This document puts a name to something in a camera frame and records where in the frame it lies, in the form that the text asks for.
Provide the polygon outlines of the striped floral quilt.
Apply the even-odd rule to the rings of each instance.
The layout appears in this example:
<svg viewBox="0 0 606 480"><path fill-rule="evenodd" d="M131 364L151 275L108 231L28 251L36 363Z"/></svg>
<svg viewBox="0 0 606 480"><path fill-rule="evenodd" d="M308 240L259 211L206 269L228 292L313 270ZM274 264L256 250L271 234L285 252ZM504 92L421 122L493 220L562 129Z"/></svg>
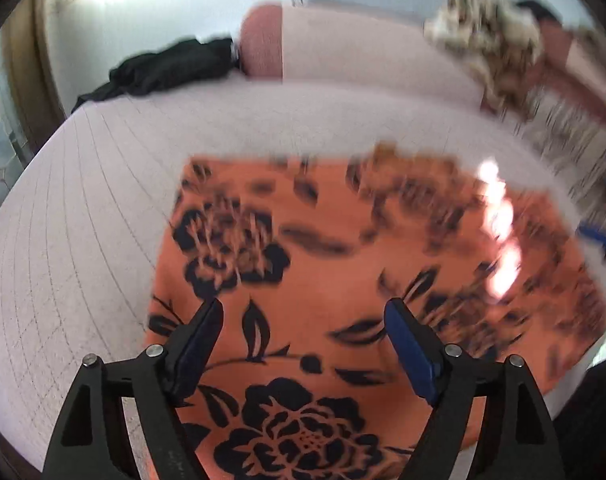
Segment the striped floral quilt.
<svg viewBox="0 0 606 480"><path fill-rule="evenodd" d="M606 233L606 125L544 89L527 95L525 111L513 134L550 166L582 219Z"/></svg>

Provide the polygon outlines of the brown cream floral blanket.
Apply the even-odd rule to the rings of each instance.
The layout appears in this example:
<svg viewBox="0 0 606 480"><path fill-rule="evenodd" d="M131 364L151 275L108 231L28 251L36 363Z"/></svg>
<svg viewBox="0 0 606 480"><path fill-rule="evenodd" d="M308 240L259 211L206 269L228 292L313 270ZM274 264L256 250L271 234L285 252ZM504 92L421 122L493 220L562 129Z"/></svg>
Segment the brown cream floral blanket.
<svg viewBox="0 0 606 480"><path fill-rule="evenodd" d="M424 22L423 36L462 63L492 110L527 114L526 76L544 53L530 10L509 0L447 0Z"/></svg>

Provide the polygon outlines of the black cloth on headboard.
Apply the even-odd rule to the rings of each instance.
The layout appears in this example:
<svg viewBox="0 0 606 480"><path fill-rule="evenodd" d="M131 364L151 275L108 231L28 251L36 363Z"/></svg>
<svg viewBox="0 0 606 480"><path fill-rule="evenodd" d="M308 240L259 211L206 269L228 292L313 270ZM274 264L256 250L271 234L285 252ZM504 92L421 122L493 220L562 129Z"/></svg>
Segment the black cloth on headboard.
<svg viewBox="0 0 606 480"><path fill-rule="evenodd" d="M529 10L538 22L551 22L561 24L557 14L553 13L548 6L544 6L537 0L518 0L516 6L519 9Z"/></svg>

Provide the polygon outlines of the pink quilted bolster roll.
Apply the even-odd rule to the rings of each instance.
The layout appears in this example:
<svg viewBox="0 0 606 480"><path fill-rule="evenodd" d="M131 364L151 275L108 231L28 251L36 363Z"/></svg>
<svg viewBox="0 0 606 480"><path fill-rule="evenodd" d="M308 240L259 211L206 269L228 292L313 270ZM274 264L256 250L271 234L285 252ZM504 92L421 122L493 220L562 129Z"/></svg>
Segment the pink quilted bolster roll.
<svg viewBox="0 0 606 480"><path fill-rule="evenodd" d="M422 28L337 6L263 3L248 11L240 64L255 79L321 80L426 96L479 110L483 89Z"/></svg>

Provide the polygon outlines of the pink quilted bed cover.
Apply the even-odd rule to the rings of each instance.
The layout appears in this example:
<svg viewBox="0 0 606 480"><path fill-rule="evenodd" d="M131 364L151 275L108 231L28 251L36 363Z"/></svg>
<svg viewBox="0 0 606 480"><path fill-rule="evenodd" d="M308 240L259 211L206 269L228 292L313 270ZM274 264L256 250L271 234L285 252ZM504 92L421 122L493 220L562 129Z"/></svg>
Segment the pink quilted bed cover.
<svg viewBox="0 0 606 480"><path fill-rule="evenodd" d="M155 268L190 159L352 159L376 150L449 158L480 182L483 229L498 249L489 296L502 298L520 272L512 188L550 197L606 296L606 268L577 239L564 186L520 140L470 108L241 79L89 103L53 133L0 208L2 434L42 475L82 359L135 359L152 344ZM606 333L542 392L523 356L471 356L400 298L385 304L383 322L414 395L430 409L397 478L452 478L461 457L467 478L562 476L551 419ZM135 401L122 402L138 479L161 479Z"/></svg>

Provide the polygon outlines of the stained glass wooden door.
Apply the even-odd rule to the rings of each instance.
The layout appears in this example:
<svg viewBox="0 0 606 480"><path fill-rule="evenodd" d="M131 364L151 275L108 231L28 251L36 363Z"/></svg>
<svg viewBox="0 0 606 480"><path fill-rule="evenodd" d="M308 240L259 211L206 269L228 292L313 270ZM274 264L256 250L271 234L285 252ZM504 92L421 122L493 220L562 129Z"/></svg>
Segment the stained glass wooden door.
<svg viewBox="0 0 606 480"><path fill-rule="evenodd" d="M0 28L0 207L64 119L47 47L45 0L21 0Z"/></svg>

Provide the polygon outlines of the black crumpled garment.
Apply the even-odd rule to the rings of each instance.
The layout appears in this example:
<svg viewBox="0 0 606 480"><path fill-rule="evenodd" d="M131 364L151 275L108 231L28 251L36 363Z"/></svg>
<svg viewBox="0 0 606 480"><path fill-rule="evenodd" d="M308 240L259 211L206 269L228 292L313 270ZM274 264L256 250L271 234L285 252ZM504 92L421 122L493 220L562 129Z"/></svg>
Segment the black crumpled garment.
<svg viewBox="0 0 606 480"><path fill-rule="evenodd" d="M181 40L156 52L144 52L112 68L109 79L97 89L81 94L75 112L88 102L104 102L119 96L148 96L191 84L224 78L238 66L231 37L201 42Z"/></svg>

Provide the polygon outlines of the orange black floral garment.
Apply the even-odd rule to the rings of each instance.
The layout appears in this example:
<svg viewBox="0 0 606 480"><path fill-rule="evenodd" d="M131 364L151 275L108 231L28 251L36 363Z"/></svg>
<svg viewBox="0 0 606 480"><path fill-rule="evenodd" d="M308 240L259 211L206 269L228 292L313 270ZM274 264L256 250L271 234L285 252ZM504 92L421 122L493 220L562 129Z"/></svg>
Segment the orange black floral garment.
<svg viewBox="0 0 606 480"><path fill-rule="evenodd" d="M441 340L523 356L551 391L606 332L606 296L550 197L508 191L520 272L449 158L193 157L156 264L148 339L206 300L224 325L179 417L213 479L395 479L428 420L384 328L400 298Z"/></svg>

